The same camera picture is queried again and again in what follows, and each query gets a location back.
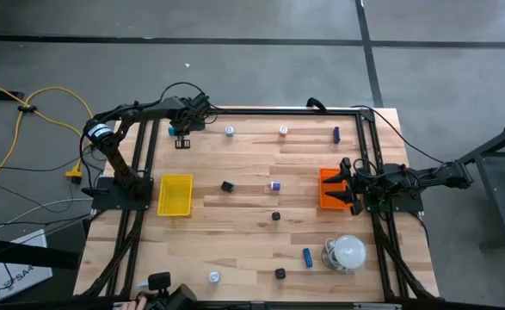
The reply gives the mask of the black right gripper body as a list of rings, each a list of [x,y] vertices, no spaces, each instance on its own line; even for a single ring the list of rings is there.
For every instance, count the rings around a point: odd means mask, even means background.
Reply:
[[[346,182],[342,200],[351,205],[350,212],[352,215],[358,215],[363,210],[358,195],[363,195],[367,192],[367,188],[374,181],[371,169],[377,171],[377,168],[365,158],[357,158],[354,162],[350,158],[343,158],[340,168],[341,176]]]

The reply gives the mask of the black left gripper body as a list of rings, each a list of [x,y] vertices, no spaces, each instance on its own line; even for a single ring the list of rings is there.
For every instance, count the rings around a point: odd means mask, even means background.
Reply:
[[[206,127],[206,118],[212,112],[209,96],[200,93],[194,98],[178,97],[182,109],[175,118],[177,132],[202,131]]]

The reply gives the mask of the orange plastic basket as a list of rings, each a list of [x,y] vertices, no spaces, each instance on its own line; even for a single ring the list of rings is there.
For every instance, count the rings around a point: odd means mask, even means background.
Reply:
[[[336,168],[320,168],[319,169],[319,207],[321,209],[328,210],[349,210],[352,206],[352,202],[344,202],[336,199],[335,197],[326,195],[329,191],[346,191],[349,189],[348,182],[346,180],[340,183],[324,183],[323,181],[333,177],[339,172]]]

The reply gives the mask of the yellow plastic basket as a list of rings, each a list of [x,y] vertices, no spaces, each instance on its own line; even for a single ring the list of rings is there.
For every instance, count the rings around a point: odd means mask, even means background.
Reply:
[[[166,174],[161,178],[157,215],[161,217],[189,216],[191,213],[193,176]]]

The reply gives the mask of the white dome lamp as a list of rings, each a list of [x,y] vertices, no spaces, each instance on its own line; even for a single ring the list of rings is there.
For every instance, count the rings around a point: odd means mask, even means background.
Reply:
[[[333,247],[333,257],[345,270],[357,270],[366,261],[366,247],[355,236],[341,236]]]

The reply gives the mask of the black device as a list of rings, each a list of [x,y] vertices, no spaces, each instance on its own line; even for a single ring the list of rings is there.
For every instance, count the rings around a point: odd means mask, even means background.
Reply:
[[[160,288],[145,310],[194,310],[196,302],[194,292],[186,284],[182,284],[173,293],[167,288]]]

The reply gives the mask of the person's hand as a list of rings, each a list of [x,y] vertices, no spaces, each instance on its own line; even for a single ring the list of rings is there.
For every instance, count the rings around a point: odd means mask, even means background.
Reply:
[[[112,310],[144,310],[147,299],[143,296],[137,300],[115,303]]]

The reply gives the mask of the black beam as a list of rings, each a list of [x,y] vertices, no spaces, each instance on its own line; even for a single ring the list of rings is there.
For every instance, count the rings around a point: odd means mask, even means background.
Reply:
[[[0,263],[76,270],[80,254],[0,240]]]

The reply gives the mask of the white printed box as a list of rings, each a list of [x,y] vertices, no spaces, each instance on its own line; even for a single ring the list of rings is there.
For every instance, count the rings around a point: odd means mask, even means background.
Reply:
[[[47,248],[45,231],[43,229],[31,232],[12,243]],[[31,288],[52,277],[49,267],[35,267],[29,264],[0,263],[0,301],[21,291]]]

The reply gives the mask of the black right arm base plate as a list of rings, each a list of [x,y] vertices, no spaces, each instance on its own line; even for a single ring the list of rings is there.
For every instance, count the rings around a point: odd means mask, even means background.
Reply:
[[[413,183],[407,180],[390,181],[380,178],[366,187],[364,198],[370,212],[419,212],[422,200]]]

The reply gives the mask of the black frame clamp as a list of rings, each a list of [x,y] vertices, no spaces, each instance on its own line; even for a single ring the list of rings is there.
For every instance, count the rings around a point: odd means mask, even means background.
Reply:
[[[308,109],[316,109],[320,113],[326,113],[327,108],[316,98],[310,97],[305,105]]]

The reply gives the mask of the black aluminium frame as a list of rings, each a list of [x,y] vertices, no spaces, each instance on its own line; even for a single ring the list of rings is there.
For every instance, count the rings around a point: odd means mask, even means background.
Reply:
[[[227,137],[225,128],[234,128]],[[287,127],[285,137],[280,127]],[[339,144],[333,128],[340,128]],[[162,122],[148,127],[143,145],[154,145],[152,161],[141,159],[159,181],[166,174],[193,176],[191,213],[161,217],[151,206],[143,216],[138,249],[122,260],[116,288],[132,294],[150,274],[169,271],[173,287],[186,284],[203,301],[382,301],[379,262],[368,213],[321,209],[320,168],[342,158],[380,156],[404,164],[397,112],[382,108],[374,121],[352,109],[320,113],[306,108],[230,107],[178,150]],[[233,183],[232,193],[221,189]],[[270,183],[280,182],[278,191]],[[272,220],[279,212],[280,220]],[[345,270],[333,257],[344,235],[360,239],[366,261]],[[309,248],[307,269],[302,250]],[[278,280],[274,271],[286,271]],[[217,271],[219,282],[209,282]]]

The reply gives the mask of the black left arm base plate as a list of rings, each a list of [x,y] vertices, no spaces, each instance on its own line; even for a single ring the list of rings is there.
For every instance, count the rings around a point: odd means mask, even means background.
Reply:
[[[134,210],[145,211],[150,208],[154,179],[144,180],[144,189],[140,197],[131,197],[115,181],[114,177],[100,177],[95,187],[92,208],[97,210]]]

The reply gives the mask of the silver metal bracket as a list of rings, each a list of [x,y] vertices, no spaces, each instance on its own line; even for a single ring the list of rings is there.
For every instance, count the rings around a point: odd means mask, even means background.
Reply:
[[[353,304],[354,310],[403,310],[399,304],[378,303],[378,302],[361,302]]]

